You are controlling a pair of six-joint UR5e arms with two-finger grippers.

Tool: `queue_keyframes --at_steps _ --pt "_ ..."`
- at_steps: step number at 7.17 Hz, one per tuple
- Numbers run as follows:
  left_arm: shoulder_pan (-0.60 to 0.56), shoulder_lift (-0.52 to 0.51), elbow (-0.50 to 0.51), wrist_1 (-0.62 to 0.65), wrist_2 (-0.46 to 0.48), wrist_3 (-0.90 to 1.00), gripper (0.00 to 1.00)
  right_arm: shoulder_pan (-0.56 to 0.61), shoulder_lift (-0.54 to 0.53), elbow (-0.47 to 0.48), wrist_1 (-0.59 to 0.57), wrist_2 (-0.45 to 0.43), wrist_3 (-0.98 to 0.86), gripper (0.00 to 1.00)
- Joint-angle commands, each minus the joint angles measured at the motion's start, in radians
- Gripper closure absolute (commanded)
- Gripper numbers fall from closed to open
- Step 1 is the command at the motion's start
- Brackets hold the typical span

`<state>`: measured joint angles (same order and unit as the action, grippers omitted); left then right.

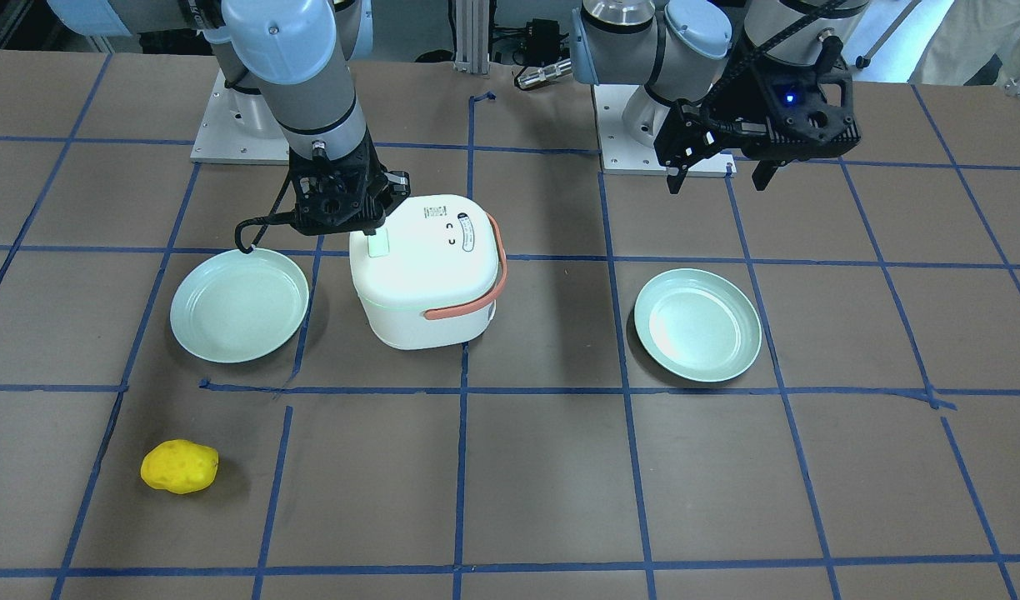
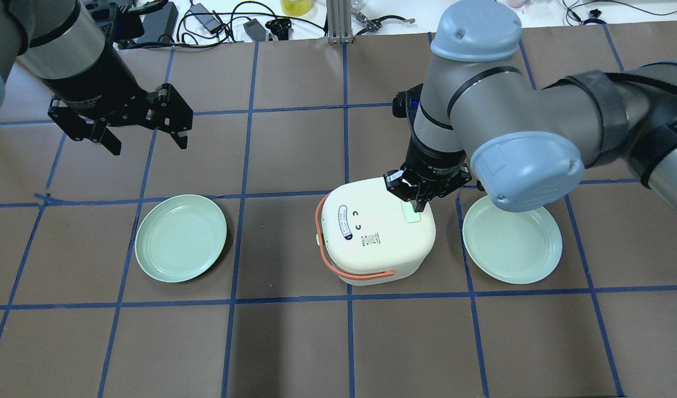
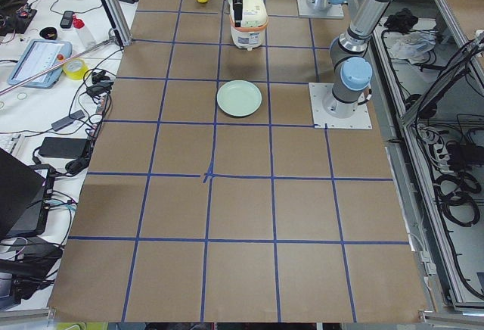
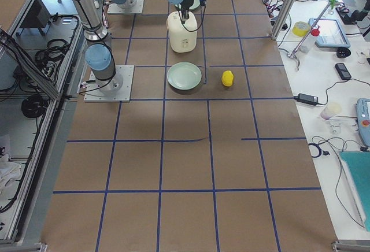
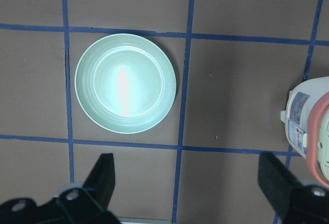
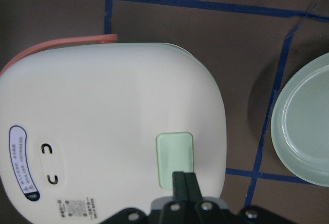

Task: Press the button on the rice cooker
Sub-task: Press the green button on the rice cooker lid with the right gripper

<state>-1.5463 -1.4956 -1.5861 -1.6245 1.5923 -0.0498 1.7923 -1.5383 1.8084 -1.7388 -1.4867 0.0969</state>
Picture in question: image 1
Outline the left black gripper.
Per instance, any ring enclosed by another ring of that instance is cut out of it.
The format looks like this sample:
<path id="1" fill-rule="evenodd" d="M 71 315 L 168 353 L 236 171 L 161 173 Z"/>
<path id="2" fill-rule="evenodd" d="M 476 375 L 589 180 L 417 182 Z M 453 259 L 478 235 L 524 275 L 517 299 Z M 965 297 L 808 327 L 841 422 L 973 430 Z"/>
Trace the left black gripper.
<path id="1" fill-rule="evenodd" d="M 667 169 L 667 192 L 679 194 L 690 167 L 726 148 L 757 161 L 752 183 L 765 191 L 782 161 L 838 158 L 862 134 L 853 111 L 853 80 L 830 35 L 804 65 L 760 56 L 702 107 L 678 99 L 658 130 L 654 149 Z"/>

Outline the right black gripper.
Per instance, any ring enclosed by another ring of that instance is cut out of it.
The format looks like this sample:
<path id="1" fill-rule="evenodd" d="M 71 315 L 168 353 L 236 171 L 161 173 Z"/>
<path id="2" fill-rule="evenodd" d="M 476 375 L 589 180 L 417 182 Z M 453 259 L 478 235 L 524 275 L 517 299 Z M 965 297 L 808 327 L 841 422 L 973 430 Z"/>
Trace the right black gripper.
<path id="1" fill-rule="evenodd" d="M 373 235 L 411 193 L 410 176 L 388 171 L 370 137 L 336 159 L 318 147 L 309 156 L 292 150 L 289 177 L 296 193 L 292 227 L 303 235 Z"/>

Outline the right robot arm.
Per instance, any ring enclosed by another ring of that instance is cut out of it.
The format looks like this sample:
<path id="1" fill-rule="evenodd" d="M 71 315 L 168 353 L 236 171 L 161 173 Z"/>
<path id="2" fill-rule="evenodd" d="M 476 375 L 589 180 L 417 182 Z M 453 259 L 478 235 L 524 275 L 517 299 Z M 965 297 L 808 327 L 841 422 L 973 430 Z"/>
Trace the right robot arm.
<path id="1" fill-rule="evenodd" d="M 348 60 L 362 41 L 358 1 L 52 1 L 86 37 L 202 32 L 228 90 L 258 95 L 287 141 L 288 212 L 244 228 L 289 226 L 308 236 L 376 234 L 410 194 L 408 174 L 384 167 Z"/>

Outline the green plate near right arm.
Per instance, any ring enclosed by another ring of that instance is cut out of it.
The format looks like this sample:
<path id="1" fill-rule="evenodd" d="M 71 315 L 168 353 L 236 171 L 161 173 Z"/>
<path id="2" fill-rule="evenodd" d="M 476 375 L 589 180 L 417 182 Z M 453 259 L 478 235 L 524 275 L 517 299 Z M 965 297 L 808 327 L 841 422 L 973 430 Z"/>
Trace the green plate near right arm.
<path id="1" fill-rule="evenodd" d="M 232 250 L 200 263 L 178 284 L 168 322 L 194 357 L 244 363 L 280 348 L 302 326 L 311 288 L 288 256 Z"/>

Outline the green plate near left arm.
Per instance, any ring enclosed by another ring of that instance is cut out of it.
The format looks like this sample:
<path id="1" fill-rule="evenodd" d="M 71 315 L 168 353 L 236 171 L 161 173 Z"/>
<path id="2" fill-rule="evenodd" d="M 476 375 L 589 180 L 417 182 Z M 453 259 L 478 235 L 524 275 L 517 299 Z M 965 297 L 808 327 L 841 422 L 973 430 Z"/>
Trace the green plate near left arm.
<path id="1" fill-rule="evenodd" d="M 701 383 L 738 378 L 761 350 L 760 315 L 738 286 L 694 268 L 652 277 L 639 290 L 633 324 L 648 356 Z"/>

